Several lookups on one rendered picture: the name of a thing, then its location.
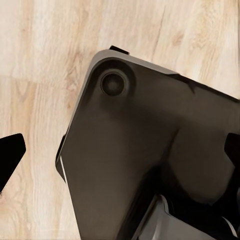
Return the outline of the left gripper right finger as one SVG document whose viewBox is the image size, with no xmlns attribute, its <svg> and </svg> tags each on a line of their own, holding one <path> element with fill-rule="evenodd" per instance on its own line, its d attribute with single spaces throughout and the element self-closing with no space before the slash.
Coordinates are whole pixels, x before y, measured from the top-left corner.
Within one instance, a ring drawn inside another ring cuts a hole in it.
<svg viewBox="0 0 240 240">
<path fill-rule="evenodd" d="M 235 133 L 228 133 L 224 151 L 240 173 L 240 135 Z"/>
</svg>

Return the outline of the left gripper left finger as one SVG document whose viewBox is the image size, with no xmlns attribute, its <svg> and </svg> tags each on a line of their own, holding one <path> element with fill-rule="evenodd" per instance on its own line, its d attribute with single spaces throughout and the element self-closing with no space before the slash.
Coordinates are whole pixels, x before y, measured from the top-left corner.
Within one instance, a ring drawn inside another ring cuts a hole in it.
<svg viewBox="0 0 240 240">
<path fill-rule="evenodd" d="M 0 138 L 0 193 L 26 152 L 21 133 Z"/>
</svg>

